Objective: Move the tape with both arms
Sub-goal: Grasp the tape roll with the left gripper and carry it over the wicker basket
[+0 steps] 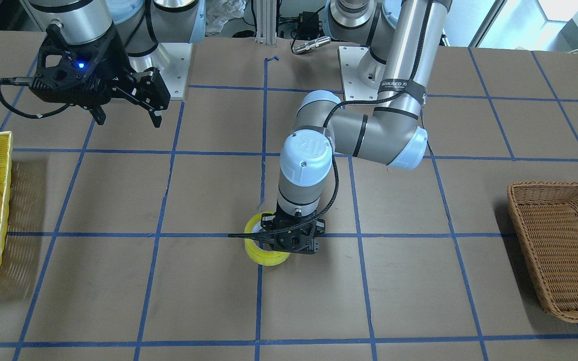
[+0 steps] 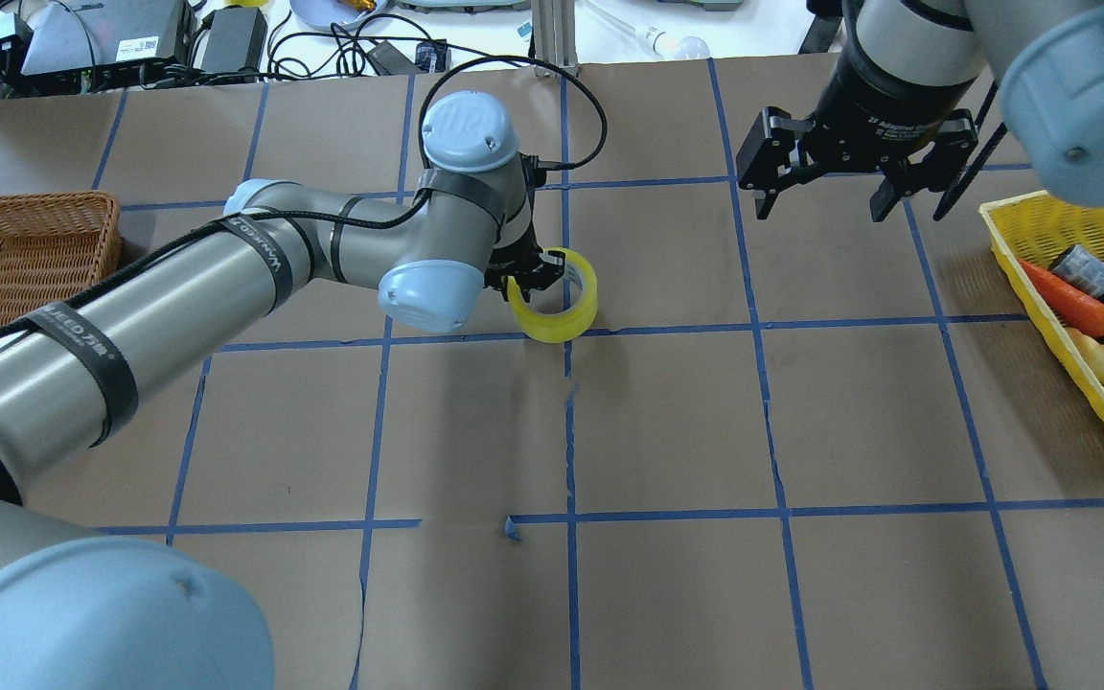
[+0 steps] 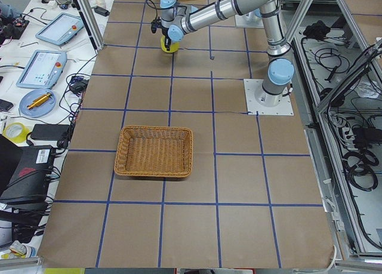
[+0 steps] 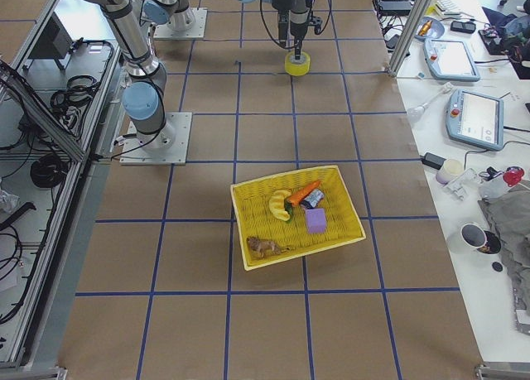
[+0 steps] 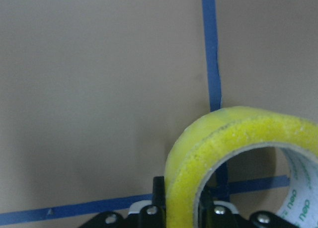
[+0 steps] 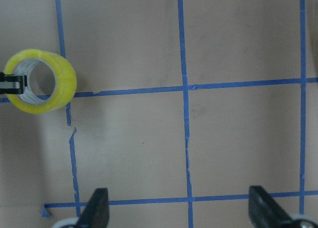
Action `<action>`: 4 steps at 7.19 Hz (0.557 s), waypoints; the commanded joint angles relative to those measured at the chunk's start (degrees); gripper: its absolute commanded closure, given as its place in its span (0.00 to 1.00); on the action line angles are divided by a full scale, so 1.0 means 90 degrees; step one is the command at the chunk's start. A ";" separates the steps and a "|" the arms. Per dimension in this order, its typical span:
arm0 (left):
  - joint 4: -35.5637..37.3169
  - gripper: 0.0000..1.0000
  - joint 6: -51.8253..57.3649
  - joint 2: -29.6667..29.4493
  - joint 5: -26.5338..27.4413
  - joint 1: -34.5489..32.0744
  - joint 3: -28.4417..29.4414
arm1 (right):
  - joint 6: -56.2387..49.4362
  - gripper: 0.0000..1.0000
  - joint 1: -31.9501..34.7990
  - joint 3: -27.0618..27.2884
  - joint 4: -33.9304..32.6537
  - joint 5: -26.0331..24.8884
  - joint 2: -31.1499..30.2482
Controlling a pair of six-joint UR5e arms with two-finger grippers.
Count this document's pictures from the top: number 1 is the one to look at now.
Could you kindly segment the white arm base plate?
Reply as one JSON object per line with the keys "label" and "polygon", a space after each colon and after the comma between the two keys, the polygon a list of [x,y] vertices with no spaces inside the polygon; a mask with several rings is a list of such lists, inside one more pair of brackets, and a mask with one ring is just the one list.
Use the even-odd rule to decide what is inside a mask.
{"label": "white arm base plate", "polygon": [[128,57],[136,71],[157,68],[171,99],[184,100],[193,49],[190,43],[159,43],[149,53],[129,53]]}
{"label": "white arm base plate", "polygon": [[367,46],[340,46],[338,53],[343,101],[351,105],[371,105],[371,101],[378,98],[385,64],[376,60]]}

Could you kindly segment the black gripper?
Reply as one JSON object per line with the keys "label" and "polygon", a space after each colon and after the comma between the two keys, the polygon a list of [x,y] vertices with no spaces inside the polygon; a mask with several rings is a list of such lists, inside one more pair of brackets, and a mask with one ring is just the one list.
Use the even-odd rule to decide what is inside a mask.
{"label": "black gripper", "polygon": [[300,228],[287,230],[301,222],[307,221],[311,216],[291,216],[284,211],[277,215],[273,213],[263,213],[261,226],[263,233],[269,233],[283,229],[281,233],[266,235],[261,238],[261,242],[270,247],[273,251],[291,252],[296,254],[315,254],[319,251],[320,245],[317,238],[325,233],[326,221],[324,219],[314,219],[310,223],[300,226]]}
{"label": "black gripper", "polygon": [[171,99],[167,85],[158,69],[138,72],[131,66],[114,24],[85,44],[69,44],[65,34],[66,27],[48,25],[30,84],[32,93],[46,102],[90,109],[97,125],[106,121],[101,106],[123,98],[146,109],[154,128],[161,127],[162,110]]}

